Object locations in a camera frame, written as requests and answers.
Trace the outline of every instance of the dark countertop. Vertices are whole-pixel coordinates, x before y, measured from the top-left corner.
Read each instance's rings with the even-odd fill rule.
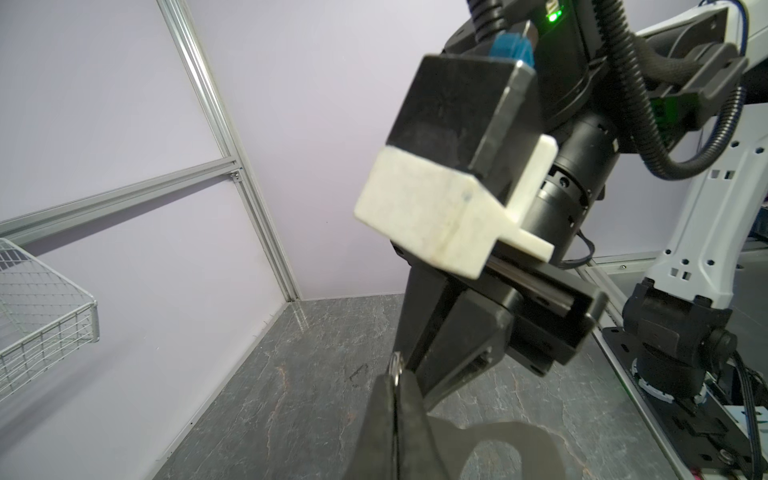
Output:
[[[369,390],[391,353],[402,295],[289,305],[155,480],[340,478]],[[590,337],[544,379],[505,358],[432,412],[552,435],[568,478],[676,478]],[[511,447],[482,443],[462,480],[521,478]]]

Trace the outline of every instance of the cylindrical motor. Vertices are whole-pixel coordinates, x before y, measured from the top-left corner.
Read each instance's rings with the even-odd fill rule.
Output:
[[[525,216],[523,228],[554,245],[560,263],[619,157],[617,127],[586,110],[567,124],[568,139]]]

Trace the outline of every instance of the metal wire basket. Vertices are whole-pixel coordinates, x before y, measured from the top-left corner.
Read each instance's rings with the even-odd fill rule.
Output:
[[[0,238],[0,401],[98,337],[94,297]]]

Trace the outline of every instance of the metal rivet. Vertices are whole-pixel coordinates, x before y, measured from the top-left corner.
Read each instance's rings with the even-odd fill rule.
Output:
[[[720,457],[720,460],[725,462],[727,465],[733,465],[733,463],[736,461],[736,459],[733,457],[733,454],[728,452],[726,449],[721,449],[718,456]]]

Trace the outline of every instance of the mounting bolt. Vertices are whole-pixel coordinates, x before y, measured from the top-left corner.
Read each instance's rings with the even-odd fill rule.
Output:
[[[733,457],[733,454],[728,452],[726,449],[720,450],[720,454],[718,456],[720,457],[720,460],[722,460],[726,465],[733,465],[736,463],[736,459]]]

